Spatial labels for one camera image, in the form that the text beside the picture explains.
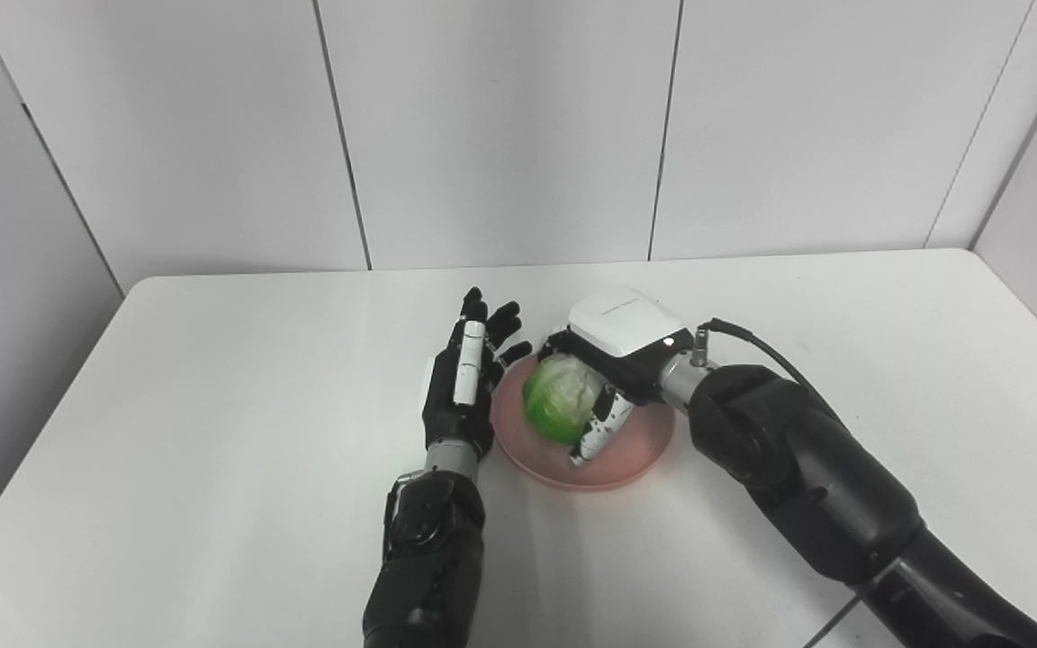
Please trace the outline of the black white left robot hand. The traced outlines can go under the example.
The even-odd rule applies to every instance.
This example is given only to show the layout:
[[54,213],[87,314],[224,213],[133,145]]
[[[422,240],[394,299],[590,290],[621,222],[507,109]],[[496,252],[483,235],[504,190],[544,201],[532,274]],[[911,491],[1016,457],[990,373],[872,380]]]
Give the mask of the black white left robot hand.
[[[464,360],[466,325],[472,325],[472,332],[482,341],[472,344],[472,349],[479,353],[477,373],[461,379],[458,369]],[[421,407],[427,446],[440,440],[456,440],[473,450],[478,463],[486,458],[494,442],[493,393],[508,369],[534,350],[529,341],[503,348],[521,328],[521,307],[516,301],[508,301],[487,313],[487,303],[478,287],[470,288],[464,295],[458,320],[445,347],[433,358],[427,398]]]

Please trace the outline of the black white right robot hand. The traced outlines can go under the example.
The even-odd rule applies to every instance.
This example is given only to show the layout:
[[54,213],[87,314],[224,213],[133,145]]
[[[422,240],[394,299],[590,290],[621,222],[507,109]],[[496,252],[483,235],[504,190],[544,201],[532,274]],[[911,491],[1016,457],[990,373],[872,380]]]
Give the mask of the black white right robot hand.
[[691,362],[695,337],[678,317],[649,295],[618,288],[577,302],[567,323],[552,329],[538,360],[567,356],[600,378],[571,463],[588,464],[602,452],[638,407],[651,403],[686,413],[707,369]]

